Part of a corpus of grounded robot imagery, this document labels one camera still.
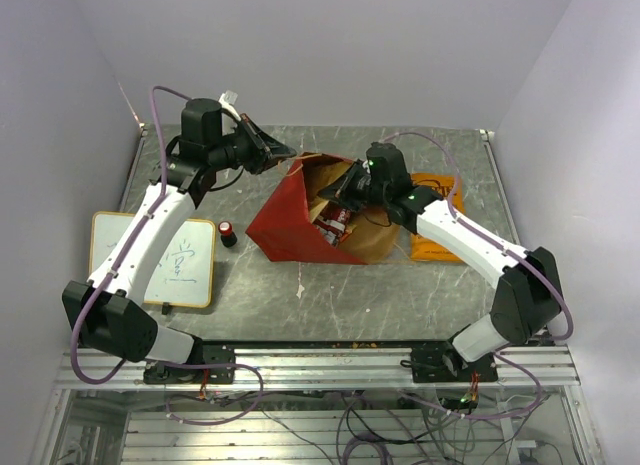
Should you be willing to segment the red brown paper bag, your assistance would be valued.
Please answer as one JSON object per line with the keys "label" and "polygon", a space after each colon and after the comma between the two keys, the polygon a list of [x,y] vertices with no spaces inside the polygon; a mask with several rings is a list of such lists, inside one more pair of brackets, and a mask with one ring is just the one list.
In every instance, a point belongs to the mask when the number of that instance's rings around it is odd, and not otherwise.
{"label": "red brown paper bag", "polygon": [[338,247],[332,247],[313,222],[330,203],[316,197],[308,205],[303,167],[306,163],[354,162],[328,154],[298,157],[259,210],[246,233],[272,262],[372,265],[384,262],[394,249],[400,227],[389,222],[379,207],[353,213],[355,229]]}

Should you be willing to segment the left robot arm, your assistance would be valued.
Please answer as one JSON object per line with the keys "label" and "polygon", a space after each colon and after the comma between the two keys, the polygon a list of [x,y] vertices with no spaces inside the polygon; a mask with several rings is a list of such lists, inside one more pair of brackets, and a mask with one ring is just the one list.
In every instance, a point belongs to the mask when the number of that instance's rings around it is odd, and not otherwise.
{"label": "left robot arm", "polygon": [[160,176],[148,185],[124,235],[86,281],[67,284],[62,302],[73,350],[84,345],[125,361],[168,362],[178,380],[192,382],[204,368],[195,337],[160,325],[141,306],[152,275],[218,173],[243,169],[258,175],[296,152],[238,113],[225,96],[187,100],[179,134],[160,151]]}

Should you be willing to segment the red Doritos chip bag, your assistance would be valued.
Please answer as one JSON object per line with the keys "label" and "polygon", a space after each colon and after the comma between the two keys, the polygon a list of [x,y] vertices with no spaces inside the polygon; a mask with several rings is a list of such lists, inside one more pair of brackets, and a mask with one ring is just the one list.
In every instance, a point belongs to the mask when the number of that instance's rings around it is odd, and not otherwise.
{"label": "red Doritos chip bag", "polygon": [[352,223],[352,215],[353,213],[349,209],[333,203],[328,203],[315,218],[313,224],[317,230],[319,227],[331,227],[338,230],[344,230],[346,227],[352,227],[354,231],[355,225]]}

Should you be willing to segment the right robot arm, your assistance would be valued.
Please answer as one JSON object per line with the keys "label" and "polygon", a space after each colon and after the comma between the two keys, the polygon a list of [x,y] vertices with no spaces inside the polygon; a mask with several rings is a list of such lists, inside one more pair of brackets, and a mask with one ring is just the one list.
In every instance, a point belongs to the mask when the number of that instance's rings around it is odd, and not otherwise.
{"label": "right robot arm", "polygon": [[440,365],[452,380],[465,379],[484,356],[526,343],[567,312],[556,260],[549,250],[528,250],[467,218],[450,199],[414,182],[402,152],[391,143],[373,143],[364,160],[351,165],[319,195],[352,212],[381,208],[391,223],[444,246],[494,289],[490,312],[444,345]]}

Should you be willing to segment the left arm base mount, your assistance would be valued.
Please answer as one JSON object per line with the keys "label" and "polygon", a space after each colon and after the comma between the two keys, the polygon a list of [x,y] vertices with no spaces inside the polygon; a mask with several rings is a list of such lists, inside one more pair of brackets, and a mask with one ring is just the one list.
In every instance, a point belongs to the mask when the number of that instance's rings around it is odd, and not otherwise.
{"label": "left arm base mount", "polygon": [[143,373],[147,385],[231,384],[236,355],[226,345],[197,344],[188,361],[149,362]]}

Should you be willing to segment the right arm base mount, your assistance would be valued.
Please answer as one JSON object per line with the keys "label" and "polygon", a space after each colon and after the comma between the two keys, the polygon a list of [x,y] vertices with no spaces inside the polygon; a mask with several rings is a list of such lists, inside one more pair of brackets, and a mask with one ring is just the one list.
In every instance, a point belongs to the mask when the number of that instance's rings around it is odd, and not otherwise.
{"label": "right arm base mount", "polygon": [[496,382],[498,373],[490,355],[475,362],[464,361],[447,341],[427,341],[411,349],[400,365],[411,371],[414,383]]}

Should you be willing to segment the brown snack pouch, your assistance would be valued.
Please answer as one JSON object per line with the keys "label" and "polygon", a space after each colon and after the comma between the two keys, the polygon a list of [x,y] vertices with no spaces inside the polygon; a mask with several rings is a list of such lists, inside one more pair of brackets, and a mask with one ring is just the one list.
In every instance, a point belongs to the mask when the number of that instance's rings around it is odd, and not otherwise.
{"label": "brown snack pouch", "polygon": [[306,163],[303,167],[304,185],[308,205],[311,205],[318,193],[333,184],[351,167],[352,162],[338,161],[335,163]]}

